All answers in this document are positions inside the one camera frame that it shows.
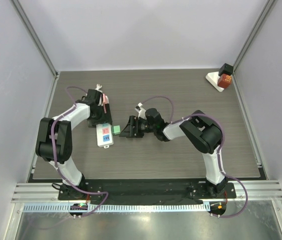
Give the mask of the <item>white power strip coloured sockets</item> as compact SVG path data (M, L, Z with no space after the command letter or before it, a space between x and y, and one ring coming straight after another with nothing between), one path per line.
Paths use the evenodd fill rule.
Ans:
M104 123L96 126L97 145L100 148L108 149L114 144L112 124Z

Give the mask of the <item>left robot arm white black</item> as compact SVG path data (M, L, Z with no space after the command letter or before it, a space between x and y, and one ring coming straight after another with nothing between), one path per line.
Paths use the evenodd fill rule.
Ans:
M82 122L89 128L97 128L112 121L108 96L102 91L102 85L88 89L79 100L73 100L72 106L52 118L40 120L35 146L37 156L54 167L62 178L57 188L60 193L73 200L81 200L88 195L84 174L76 167L73 159L72 131Z

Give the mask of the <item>black cube plug adapter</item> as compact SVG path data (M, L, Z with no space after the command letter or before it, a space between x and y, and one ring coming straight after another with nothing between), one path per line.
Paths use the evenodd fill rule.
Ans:
M234 72L234 67L228 63L224 63L222 67L218 71L218 75L221 76L223 74L231 76Z

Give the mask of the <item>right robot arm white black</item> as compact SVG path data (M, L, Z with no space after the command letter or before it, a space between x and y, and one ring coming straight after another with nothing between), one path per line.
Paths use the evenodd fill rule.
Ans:
M120 132L122 138L143 138L152 133L161 142L187 137L203 157L206 170L206 191L218 198L225 191L227 177L223 169L221 149L224 139L219 124L201 110L174 122L166 122L156 108L137 109L138 116L131 115Z

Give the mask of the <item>green cube plug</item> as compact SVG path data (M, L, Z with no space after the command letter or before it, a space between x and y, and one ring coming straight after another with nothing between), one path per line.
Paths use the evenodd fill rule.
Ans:
M112 134L119 135L121 133L121 127L119 125L112 126Z

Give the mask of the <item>white triangular socket base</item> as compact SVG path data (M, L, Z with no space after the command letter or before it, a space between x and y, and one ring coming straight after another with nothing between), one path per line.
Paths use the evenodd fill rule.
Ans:
M218 91L218 92L223 92L225 89L222 87L218 86L218 80L219 80L219 72L209 72L206 76L205 79Z

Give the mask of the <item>red-brown cube plug adapter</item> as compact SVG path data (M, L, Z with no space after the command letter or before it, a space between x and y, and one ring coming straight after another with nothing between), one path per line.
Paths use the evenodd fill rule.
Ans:
M228 74L222 74L218 81L217 81L217 86L223 89L228 88L232 83L232 76Z

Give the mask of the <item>pink cube plug adapter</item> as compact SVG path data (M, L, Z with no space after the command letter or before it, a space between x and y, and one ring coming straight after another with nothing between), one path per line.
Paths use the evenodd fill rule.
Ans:
M107 108L106 108L106 105L109 103L109 99L108 97L106 96L105 93L102 94L102 106L103 106L103 110L104 110L104 113L106 114L107 113Z

